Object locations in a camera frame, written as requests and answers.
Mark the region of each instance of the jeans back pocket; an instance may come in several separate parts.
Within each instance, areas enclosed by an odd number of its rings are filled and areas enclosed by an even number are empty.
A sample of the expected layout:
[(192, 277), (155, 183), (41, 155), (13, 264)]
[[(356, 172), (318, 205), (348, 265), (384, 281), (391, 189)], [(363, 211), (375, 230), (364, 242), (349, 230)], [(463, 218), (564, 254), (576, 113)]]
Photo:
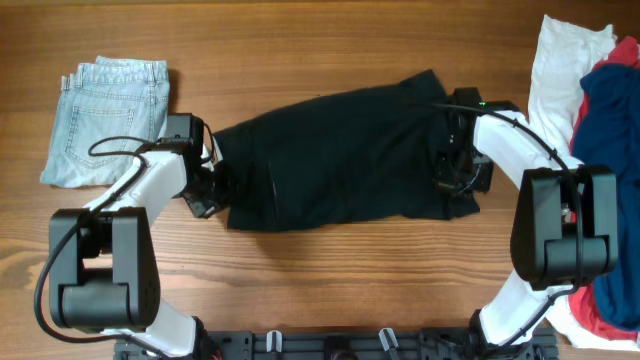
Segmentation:
[[(65, 153), (85, 167), (96, 169), (120, 156), (89, 156), (89, 147), (111, 136), (129, 135), (135, 109), (100, 110), (74, 106)], [(122, 151), (127, 140), (113, 140), (99, 145), (94, 152)]]

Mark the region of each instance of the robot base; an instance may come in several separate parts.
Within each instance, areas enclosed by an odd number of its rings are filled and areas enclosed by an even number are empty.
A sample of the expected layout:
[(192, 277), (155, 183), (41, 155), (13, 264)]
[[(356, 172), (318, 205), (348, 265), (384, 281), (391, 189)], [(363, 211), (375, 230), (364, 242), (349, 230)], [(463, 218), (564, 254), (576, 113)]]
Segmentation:
[[(393, 341), (383, 346), (377, 333), (318, 333), (280, 335), (279, 346), (272, 342), (267, 351), (267, 342), (275, 341), (280, 334), (272, 332), (256, 335), (250, 331), (209, 332), (221, 349), (224, 360), (557, 360), (558, 348), (553, 329), (540, 328), (534, 332), (530, 342), (511, 346), (486, 358), (472, 354), (468, 328), (426, 328), (419, 332), (397, 333), (397, 347)], [(335, 344), (344, 348), (336, 349)], [(114, 349), (114, 360), (153, 360), (139, 347), (118, 342)], [(201, 359), (215, 359), (211, 354)]]

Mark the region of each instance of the red cloth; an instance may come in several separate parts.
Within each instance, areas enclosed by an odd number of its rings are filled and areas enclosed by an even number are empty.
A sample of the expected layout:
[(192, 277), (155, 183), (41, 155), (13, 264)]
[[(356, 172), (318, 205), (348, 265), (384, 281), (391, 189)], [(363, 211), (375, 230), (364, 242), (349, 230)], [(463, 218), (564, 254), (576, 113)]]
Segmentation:
[[(638, 42), (632, 37), (626, 37), (609, 54), (607, 60), (601, 60), (593, 66), (591, 71), (598, 69), (605, 64), (622, 64), (634, 69), (640, 69), (638, 60)], [(570, 149), (573, 149), (573, 140), (582, 119), (589, 112), (589, 97), (584, 95), (584, 101), (578, 111), (578, 121), (573, 127), (573, 137), (571, 138)], [(608, 340), (638, 340), (637, 332), (620, 330), (609, 325), (600, 316), (596, 305), (596, 297), (593, 293), (593, 284), (582, 287), (577, 293), (569, 296), (569, 307), (578, 323), (594, 335)]]
[(596, 297), (593, 294), (593, 284), (581, 287), (577, 293), (569, 296), (571, 313), (583, 328), (590, 333), (608, 340), (633, 340), (638, 339), (637, 332), (629, 332), (614, 328), (602, 320), (596, 307)]

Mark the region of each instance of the denim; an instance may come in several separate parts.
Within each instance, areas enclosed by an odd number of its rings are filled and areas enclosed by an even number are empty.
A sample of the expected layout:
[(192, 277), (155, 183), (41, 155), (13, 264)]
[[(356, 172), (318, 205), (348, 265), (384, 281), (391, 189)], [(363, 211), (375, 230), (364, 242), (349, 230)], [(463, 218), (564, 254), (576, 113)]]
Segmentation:
[[(43, 184), (109, 185), (131, 166), (131, 156), (92, 157), (89, 147), (110, 136), (154, 141), (166, 124), (169, 76), (165, 61), (109, 59), (78, 65), (62, 77), (62, 94), (49, 145)], [(140, 143), (110, 141), (95, 152), (134, 151)]]

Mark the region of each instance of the white cloth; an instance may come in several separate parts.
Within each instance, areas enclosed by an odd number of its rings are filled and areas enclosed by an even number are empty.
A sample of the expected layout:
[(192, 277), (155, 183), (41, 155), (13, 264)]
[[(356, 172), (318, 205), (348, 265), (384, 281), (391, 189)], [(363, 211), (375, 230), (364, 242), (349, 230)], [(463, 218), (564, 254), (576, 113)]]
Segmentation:
[(569, 307), (569, 298), (566, 296), (556, 300), (556, 303), (547, 312), (546, 317), (553, 328), (566, 336), (575, 348), (640, 351), (637, 342), (631, 340), (607, 340), (583, 328), (573, 316)]
[(613, 26), (591, 31), (545, 15), (531, 72), (529, 123), (559, 152), (569, 154), (584, 98), (580, 79), (615, 48)]

